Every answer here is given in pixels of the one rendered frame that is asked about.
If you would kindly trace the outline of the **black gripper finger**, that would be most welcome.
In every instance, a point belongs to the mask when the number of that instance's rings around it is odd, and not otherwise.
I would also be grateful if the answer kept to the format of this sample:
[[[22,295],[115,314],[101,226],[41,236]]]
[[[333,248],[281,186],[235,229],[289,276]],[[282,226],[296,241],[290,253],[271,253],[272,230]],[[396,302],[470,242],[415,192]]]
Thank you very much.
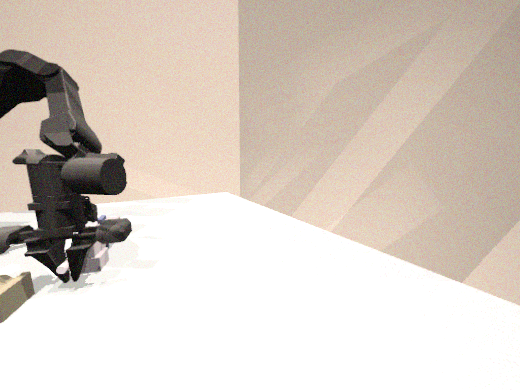
[[[66,241],[58,241],[48,250],[25,252],[25,257],[33,257],[38,262],[41,262],[49,270],[51,270],[63,283],[70,281],[70,269],[64,274],[58,274],[56,269],[67,260],[66,256]]]
[[[83,266],[87,251],[97,241],[98,240],[96,238],[90,244],[83,244],[83,246],[73,246],[72,245],[71,247],[69,247],[66,250],[70,273],[71,273],[71,277],[74,282],[76,282],[80,277],[80,273],[82,270],[82,266]]]

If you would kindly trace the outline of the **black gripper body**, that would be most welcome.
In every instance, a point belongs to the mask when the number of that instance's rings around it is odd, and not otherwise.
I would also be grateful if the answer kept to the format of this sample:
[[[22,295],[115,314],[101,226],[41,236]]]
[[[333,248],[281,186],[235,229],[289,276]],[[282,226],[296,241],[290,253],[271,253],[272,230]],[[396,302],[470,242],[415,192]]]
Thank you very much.
[[[90,244],[96,238],[102,244],[122,242],[132,231],[127,218],[106,219],[98,226],[85,226],[88,220],[83,214],[85,199],[81,194],[32,196],[32,201],[27,207],[35,210],[38,229],[29,224],[0,228],[0,254],[13,244],[26,243],[27,252],[32,252],[48,250],[62,240],[72,239],[73,246]]]

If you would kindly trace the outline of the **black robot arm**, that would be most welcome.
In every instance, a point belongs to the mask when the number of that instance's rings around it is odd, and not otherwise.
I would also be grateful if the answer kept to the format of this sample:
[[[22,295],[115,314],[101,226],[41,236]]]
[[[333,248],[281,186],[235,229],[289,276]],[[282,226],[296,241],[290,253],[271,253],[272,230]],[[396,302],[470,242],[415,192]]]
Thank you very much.
[[[26,164],[32,196],[118,195],[126,187],[125,160],[118,153],[101,154],[79,89],[57,64],[16,49],[0,52],[0,118],[19,103],[48,98],[50,116],[41,123],[40,139],[62,155],[24,149],[12,159]]]

